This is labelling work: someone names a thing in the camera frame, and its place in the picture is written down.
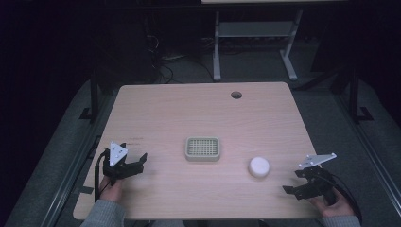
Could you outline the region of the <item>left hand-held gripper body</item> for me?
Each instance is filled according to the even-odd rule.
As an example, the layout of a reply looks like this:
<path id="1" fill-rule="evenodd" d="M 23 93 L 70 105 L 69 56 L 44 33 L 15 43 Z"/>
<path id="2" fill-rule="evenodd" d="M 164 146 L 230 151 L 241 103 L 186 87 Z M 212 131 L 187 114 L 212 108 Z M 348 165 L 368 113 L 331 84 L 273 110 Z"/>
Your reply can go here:
<path id="1" fill-rule="evenodd" d="M 110 178 L 111 185 L 117 180 L 123 180 L 141 173 L 141 167 L 135 168 L 133 163 L 126 163 L 129 150 L 120 147 L 115 142 L 110 143 L 106 149 L 105 160 L 103 161 L 103 175 Z"/>

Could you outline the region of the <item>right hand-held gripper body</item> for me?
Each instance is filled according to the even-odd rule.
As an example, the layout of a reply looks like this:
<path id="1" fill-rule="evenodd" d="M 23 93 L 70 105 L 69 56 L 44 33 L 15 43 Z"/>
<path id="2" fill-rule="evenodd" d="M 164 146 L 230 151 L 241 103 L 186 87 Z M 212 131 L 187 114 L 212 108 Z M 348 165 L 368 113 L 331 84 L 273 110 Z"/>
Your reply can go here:
<path id="1" fill-rule="evenodd" d="M 332 175 L 321 167 L 321 164 L 335 159 L 335 153 L 324 155 L 308 154 L 305 159 L 299 164 L 299 170 L 307 169 L 311 176 L 306 179 L 309 187 L 310 199 L 318 196 L 323 196 L 328 205 L 332 205 L 337 201 L 337 197 L 333 192 L 333 187 L 336 185 Z"/>

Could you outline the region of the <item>round white soap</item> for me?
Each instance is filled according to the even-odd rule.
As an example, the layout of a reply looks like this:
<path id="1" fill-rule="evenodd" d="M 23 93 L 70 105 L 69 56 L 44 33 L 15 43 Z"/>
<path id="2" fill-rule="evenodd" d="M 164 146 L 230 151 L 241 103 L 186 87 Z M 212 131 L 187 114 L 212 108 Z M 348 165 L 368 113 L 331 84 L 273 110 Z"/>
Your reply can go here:
<path id="1" fill-rule="evenodd" d="M 248 170 L 255 178 L 265 178 L 270 172 L 270 163 L 263 157 L 254 157 L 249 162 Z"/>

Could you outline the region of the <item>beige soap dish with grid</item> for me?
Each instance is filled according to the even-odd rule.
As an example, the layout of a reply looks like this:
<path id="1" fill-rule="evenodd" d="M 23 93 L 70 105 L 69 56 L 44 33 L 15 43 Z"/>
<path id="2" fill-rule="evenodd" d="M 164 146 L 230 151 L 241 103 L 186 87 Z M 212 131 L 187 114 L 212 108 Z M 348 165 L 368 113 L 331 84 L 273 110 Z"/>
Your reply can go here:
<path id="1" fill-rule="evenodd" d="M 220 158 L 219 139 L 217 137 L 188 137 L 184 155 L 189 162 L 216 162 Z"/>

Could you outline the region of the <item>person's left hand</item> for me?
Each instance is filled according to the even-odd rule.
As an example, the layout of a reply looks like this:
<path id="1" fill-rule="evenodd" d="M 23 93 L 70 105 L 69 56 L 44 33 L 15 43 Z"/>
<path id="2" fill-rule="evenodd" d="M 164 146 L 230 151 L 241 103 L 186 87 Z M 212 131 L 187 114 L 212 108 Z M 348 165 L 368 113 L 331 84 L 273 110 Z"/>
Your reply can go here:
<path id="1" fill-rule="evenodd" d="M 123 181 L 117 180 L 114 185 L 111 185 L 110 178 L 104 176 L 100 183 L 99 190 L 99 198 L 101 200 L 119 203 L 122 198 Z"/>

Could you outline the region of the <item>person's right hand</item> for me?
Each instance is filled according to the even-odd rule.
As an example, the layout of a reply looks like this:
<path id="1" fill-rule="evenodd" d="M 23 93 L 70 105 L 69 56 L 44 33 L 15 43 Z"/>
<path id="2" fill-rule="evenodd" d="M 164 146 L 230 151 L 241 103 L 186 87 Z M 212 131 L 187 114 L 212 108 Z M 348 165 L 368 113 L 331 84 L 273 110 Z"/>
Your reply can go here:
<path id="1" fill-rule="evenodd" d="M 348 200 L 344 198 L 337 189 L 334 189 L 333 192 L 337 197 L 337 201 L 332 205 L 327 205 L 324 199 L 318 197 L 308 199 L 307 201 L 310 202 L 324 218 L 354 216 L 355 212 Z"/>

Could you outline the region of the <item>grey tape strip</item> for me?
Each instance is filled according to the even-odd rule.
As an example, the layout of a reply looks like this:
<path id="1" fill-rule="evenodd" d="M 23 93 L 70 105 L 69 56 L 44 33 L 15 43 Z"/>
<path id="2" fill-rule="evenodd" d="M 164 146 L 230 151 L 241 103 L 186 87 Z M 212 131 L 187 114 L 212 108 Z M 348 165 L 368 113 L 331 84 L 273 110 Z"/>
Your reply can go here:
<path id="1" fill-rule="evenodd" d="M 73 193 L 77 194 L 77 195 L 79 195 L 81 193 L 91 195 L 93 193 L 93 191 L 94 191 L 94 189 L 92 187 L 83 186 L 83 187 L 76 187 L 73 190 Z"/>

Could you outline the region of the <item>black metal stand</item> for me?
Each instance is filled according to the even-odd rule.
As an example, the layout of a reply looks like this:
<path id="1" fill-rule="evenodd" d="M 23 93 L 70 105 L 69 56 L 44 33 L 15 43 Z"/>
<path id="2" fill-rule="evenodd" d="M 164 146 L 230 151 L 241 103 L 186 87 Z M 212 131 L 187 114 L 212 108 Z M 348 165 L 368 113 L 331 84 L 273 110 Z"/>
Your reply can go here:
<path id="1" fill-rule="evenodd" d="M 93 124 L 98 116 L 98 81 L 96 72 L 90 76 L 90 106 L 84 108 L 81 112 L 80 119 L 87 119 Z"/>
<path id="2" fill-rule="evenodd" d="M 359 78 L 357 70 L 353 68 L 349 76 L 349 114 L 355 123 L 373 121 L 373 117 L 366 107 L 358 106 Z"/>

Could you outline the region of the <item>grey metal floor rail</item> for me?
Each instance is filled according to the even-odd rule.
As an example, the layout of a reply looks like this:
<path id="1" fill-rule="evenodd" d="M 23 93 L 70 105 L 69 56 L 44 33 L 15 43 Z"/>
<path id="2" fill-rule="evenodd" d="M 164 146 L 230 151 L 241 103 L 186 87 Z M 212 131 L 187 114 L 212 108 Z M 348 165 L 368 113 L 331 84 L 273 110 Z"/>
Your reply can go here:
<path id="1" fill-rule="evenodd" d="M 392 206 L 396 210 L 397 214 L 401 217 L 401 190 L 397 187 L 387 168 L 379 158 L 378 154 L 372 143 L 369 141 L 368 135 L 365 130 L 361 127 L 360 121 L 356 121 L 348 111 L 346 102 L 341 96 L 335 96 L 337 104 L 340 106 L 341 112 L 349 122 L 352 130 L 359 143 L 363 146 L 366 155 L 369 157 L 370 163 L 377 175 L 378 180 L 382 184 L 388 198 L 390 199 Z"/>
<path id="2" fill-rule="evenodd" d="M 80 119 L 91 104 L 87 94 L 77 94 L 57 127 L 46 148 L 42 169 L 42 187 L 49 194 L 49 201 L 40 218 L 40 227 L 55 227 L 68 203 L 76 181 L 85 179 L 92 163 L 90 155 L 96 149 L 107 118 L 115 101 L 115 94 L 99 95 L 99 114 L 94 121 Z"/>

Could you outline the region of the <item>white metal desk frame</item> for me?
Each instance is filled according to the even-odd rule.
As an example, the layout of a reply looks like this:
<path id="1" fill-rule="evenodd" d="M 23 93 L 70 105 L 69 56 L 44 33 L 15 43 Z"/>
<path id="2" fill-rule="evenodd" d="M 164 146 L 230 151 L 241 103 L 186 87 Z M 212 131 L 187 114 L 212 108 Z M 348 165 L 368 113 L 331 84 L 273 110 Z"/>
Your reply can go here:
<path id="1" fill-rule="evenodd" d="M 297 80 L 297 74 L 289 54 L 303 16 L 300 9 L 292 21 L 278 22 L 221 22 L 219 12 L 216 13 L 213 51 L 213 80 L 221 80 L 219 40 L 221 38 L 287 38 L 288 43 L 280 50 L 282 62 L 290 80 Z"/>

